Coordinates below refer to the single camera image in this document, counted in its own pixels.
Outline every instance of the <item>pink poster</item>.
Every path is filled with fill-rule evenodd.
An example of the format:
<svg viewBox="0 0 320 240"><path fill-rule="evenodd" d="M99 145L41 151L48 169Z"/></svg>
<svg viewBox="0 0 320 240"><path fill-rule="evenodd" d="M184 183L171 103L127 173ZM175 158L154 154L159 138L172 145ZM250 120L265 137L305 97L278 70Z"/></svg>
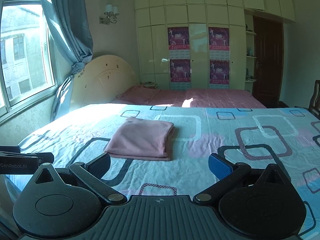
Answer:
<svg viewBox="0 0 320 240"><path fill-rule="evenodd" d="M229 29L219 27L209 27L210 50L230 50Z"/></svg>
<svg viewBox="0 0 320 240"><path fill-rule="evenodd" d="M171 82L190 82L190 59L170 59Z"/></svg>
<svg viewBox="0 0 320 240"><path fill-rule="evenodd" d="M168 28L169 50L190 49L188 27Z"/></svg>
<svg viewBox="0 0 320 240"><path fill-rule="evenodd" d="M210 60L210 84L229 84L228 60Z"/></svg>

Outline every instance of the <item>curtain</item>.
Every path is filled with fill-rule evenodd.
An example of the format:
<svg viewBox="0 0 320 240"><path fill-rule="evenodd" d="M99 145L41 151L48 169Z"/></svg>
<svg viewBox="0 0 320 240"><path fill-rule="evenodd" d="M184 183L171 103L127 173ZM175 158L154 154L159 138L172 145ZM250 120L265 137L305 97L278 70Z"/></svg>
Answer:
<svg viewBox="0 0 320 240"><path fill-rule="evenodd" d="M68 113L74 75L91 61L93 42L84 0L41 0L41 5L55 45L72 66L70 76L57 91L53 121Z"/></svg>

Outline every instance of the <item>window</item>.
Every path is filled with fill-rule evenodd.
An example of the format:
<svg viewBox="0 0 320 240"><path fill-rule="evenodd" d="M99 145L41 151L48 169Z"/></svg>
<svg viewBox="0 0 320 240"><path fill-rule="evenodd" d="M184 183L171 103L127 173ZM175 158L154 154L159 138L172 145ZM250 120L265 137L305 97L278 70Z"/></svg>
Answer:
<svg viewBox="0 0 320 240"><path fill-rule="evenodd" d="M14 60L24 58L24 42L23 36L13 38Z"/></svg>
<svg viewBox="0 0 320 240"><path fill-rule="evenodd" d="M1 40L0 45L1 45L1 63L6 64L7 60L5 57L5 48L4 48L5 40Z"/></svg>
<svg viewBox="0 0 320 240"><path fill-rule="evenodd" d="M1 122L54 93L57 84L50 62L49 30L40 0L0 0L0 13Z"/></svg>
<svg viewBox="0 0 320 240"><path fill-rule="evenodd" d="M11 100L11 99L12 99L12 90L11 90L11 87L8 87L8 88L6 88L6 89L7 89L8 98L9 98L9 100Z"/></svg>
<svg viewBox="0 0 320 240"><path fill-rule="evenodd" d="M24 94L31 90L30 80L26 79L24 81L19 82L20 93Z"/></svg>

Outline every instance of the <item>chair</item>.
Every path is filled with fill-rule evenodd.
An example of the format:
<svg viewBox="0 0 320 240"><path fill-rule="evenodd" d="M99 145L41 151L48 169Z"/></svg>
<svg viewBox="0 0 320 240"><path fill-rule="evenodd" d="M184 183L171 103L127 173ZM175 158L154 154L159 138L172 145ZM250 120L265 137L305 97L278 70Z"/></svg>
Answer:
<svg viewBox="0 0 320 240"><path fill-rule="evenodd" d="M310 100L310 104L308 108L295 106L303 109L307 109L310 113L312 113L315 117L320 119L320 80L316 80L315 88L313 91L313 95Z"/></svg>

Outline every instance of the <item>cream headboard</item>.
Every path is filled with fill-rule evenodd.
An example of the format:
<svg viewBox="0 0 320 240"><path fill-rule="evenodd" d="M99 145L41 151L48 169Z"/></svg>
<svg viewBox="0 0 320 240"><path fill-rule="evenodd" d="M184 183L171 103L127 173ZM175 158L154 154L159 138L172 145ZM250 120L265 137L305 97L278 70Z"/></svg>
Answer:
<svg viewBox="0 0 320 240"><path fill-rule="evenodd" d="M134 71L122 58L97 57L76 74L69 112L89 104L110 103L115 96L137 84Z"/></svg>

